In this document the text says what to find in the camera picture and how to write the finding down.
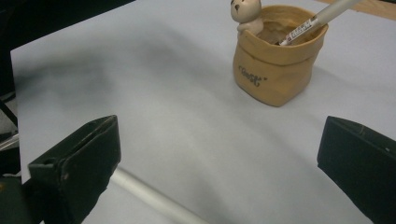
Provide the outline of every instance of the white table surface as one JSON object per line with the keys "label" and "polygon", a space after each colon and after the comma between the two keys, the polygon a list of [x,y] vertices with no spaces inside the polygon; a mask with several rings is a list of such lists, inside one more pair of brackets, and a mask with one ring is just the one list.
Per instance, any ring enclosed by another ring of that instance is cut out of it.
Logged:
{"label": "white table surface", "polygon": [[[317,155],[327,116],[396,139],[396,21],[332,21],[311,83],[280,108],[234,83],[236,26],[230,1],[138,0],[13,50],[22,167],[114,114],[120,166],[209,223],[371,223]],[[84,223],[174,222],[110,183]]]}

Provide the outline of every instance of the figurine head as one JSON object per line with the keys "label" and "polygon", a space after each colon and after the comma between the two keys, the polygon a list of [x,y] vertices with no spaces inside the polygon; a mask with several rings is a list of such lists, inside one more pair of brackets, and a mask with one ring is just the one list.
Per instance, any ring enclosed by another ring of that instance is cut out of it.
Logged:
{"label": "figurine head", "polygon": [[232,0],[231,16],[234,21],[245,23],[254,21],[262,13],[260,0]]}

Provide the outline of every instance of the pen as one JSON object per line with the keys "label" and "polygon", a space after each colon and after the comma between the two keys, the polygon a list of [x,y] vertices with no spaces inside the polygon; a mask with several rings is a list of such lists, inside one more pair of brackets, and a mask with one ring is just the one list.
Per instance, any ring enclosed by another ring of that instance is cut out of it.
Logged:
{"label": "pen", "polygon": [[286,35],[285,39],[276,43],[276,45],[290,45],[300,35],[305,34],[309,30],[315,30],[326,25],[329,21],[354,6],[360,0],[337,0],[333,4],[322,9],[317,15],[301,24],[299,27]]}

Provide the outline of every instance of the figurine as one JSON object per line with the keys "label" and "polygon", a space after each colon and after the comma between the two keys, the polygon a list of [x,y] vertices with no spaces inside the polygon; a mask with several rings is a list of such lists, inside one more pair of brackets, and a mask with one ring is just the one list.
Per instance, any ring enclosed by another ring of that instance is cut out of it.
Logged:
{"label": "figurine", "polygon": [[239,22],[237,27],[239,34],[248,30],[254,35],[258,35],[264,27],[260,0],[232,0],[231,16],[234,21]]}

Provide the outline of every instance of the tan fabric pen holder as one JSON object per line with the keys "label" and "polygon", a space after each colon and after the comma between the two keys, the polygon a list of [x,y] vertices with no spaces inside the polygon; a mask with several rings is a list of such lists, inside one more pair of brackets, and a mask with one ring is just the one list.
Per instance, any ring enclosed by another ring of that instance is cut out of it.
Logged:
{"label": "tan fabric pen holder", "polygon": [[312,66],[328,30],[325,25],[296,39],[291,46],[274,44],[314,13],[298,7],[262,8],[264,29],[259,36],[244,31],[238,37],[233,57],[236,83],[257,100],[282,106],[309,83]]}

